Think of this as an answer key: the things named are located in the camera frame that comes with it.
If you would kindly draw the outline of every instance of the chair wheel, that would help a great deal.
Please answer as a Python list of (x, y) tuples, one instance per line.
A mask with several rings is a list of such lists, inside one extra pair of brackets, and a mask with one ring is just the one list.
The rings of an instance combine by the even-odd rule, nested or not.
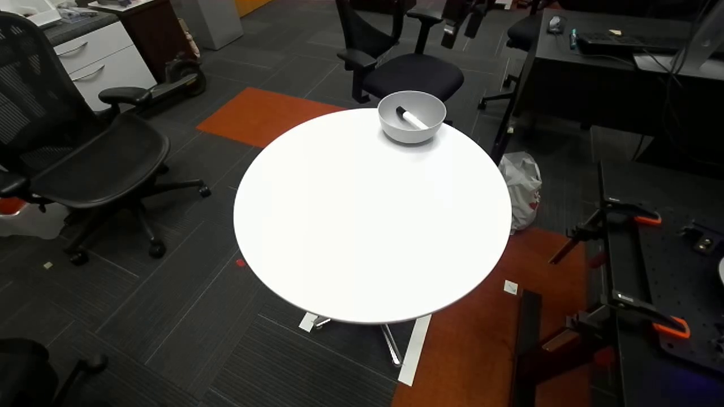
[(85, 250), (70, 250), (70, 262), (73, 265), (85, 265), (87, 262), (87, 253)]
[(93, 355), (90, 359), (78, 361), (87, 375), (94, 375), (109, 365), (109, 355)]
[(195, 61), (171, 61), (164, 70), (167, 80), (180, 80), (182, 76), (193, 76), (195, 80), (186, 83), (182, 92), (188, 96), (201, 94), (205, 89), (205, 75)]
[(152, 242), (150, 256), (152, 258), (163, 258), (164, 256), (164, 244), (163, 242)]

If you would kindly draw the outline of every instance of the chair armrest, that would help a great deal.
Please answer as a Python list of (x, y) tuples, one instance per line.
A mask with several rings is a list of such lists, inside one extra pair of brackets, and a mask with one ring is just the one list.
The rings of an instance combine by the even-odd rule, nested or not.
[(431, 25), (440, 22), (444, 16), (439, 10), (429, 10), (429, 9), (421, 9), (421, 7), (412, 7), (406, 10), (406, 16), (421, 19), (421, 32), (419, 32), (415, 42), (413, 42), (413, 53), (422, 53)]
[(345, 62), (349, 70), (370, 70), (377, 62), (377, 58), (356, 46), (342, 49), (336, 52), (336, 57)]
[(96, 96), (111, 105), (117, 105), (117, 103), (137, 105), (152, 98), (152, 92), (146, 88), (119, 85), (119, 88), (105, 88)]
[(431, 9), (422, 9), (422, 7), (412, 7), (406, 10), (406, 18), (415, 18), (421, 19), (422, 25), (436, 25), (436, 22), (444, 22), (444, 14), (440, 10), (431, 10)]
[(495, 9), (495, 0), (482, 0), (482, 2), (475, 2), (475, 7), (471, 9), (471, 19), (467, 19), (467, 27), (465, 27), (465, 36), (467, 39), (475, 39), (477, 36), (477, 28), (482, 25), (482, 18), (489, 16), (490, 9)]
[(13, 196), (24, 186), (26, 186), (24, 175), (18, 175), (13, 171), (0, 171), (0, 196)]

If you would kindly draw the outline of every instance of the cabinet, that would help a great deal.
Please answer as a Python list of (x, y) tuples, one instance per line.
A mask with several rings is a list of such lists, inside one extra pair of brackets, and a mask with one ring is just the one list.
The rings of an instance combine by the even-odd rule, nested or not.
[(219, 49), (242, 36), (242, 19), (231, 0), (171, 0), (199, 46)]
[(169, 0), (137, 2), (124, 9), (96, 4), (96, 9), (111, 10), (121, 19), (156, 80), (164, 79), (164, 62), (179, 53), (197, 61), (197, 52), (180, 28)]
[(58, 42), (53, 52), (93, 111), (109, 108), (96, 98), (104, 88), (156, 83), (121, 22)]

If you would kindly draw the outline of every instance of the white round table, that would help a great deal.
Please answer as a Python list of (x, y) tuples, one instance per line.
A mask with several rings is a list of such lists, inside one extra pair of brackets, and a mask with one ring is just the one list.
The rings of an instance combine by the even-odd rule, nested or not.
[(349, 322), (436, 311), (499, 260), (510, 201), (492, 160), (444, 123), (385, 138), (375, 108), (303, 121), (249, 165), (232, 208), (246, 265), (292, 304)]

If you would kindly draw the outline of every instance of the plastic bag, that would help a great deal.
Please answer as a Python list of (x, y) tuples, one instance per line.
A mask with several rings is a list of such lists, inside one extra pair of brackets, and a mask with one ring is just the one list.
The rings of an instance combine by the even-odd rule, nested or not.
[(505, 154), (499, 171), (510, 193), (514, 231), (522, 231), (534, 223), (541, 208), (541, 167), (527, 152)]
[(61, 204), (4, 204), (0, 213), (0, 238), (34, 235), (40, 240), (53, 240), (66, 225), (68, 208)]

